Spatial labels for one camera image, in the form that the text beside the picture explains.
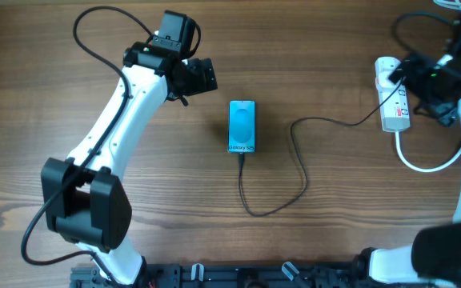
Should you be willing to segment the Galaxy S25 smartphone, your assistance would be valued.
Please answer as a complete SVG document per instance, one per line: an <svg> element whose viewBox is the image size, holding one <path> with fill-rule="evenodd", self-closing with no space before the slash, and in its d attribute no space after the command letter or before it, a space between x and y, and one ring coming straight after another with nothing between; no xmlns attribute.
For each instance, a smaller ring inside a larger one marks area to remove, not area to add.
<svg viewBox="0 0 461 288"><path fill-rule="evenodd" d="M256 147L255 101L233 100L229 103L227 151L233 154L254 153Z"/></svg>

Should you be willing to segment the white power strip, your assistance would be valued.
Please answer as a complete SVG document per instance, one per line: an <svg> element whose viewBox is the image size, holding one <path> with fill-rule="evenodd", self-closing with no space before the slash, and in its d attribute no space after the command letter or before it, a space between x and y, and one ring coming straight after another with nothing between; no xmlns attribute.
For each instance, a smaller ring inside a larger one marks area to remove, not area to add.
<svg viewBox="0 0 461 288"><path fill-rule="evenodd" d="M409 106L405 86L398 81L391 92L378 92L379 112L384 132L401 132L410 127Z"/></svg>

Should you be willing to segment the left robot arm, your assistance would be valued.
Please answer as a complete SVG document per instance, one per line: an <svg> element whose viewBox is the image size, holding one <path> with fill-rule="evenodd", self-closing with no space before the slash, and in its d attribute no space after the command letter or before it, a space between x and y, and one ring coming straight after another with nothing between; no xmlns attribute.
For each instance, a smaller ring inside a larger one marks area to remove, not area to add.
<svg viewBox="0 0 461 288"><path fill-rule="evenodd" d="M113 287L146 287L146 260L127 236L132 209L122 186L130 156L156 110L167 101L216 90L209 58L194 57L198 23L165 11L157 33L127 48L123 66L112 65L118 85L82 142L64 160L42 168L44 205L38 212L49 230L92 257Z"/></svg>

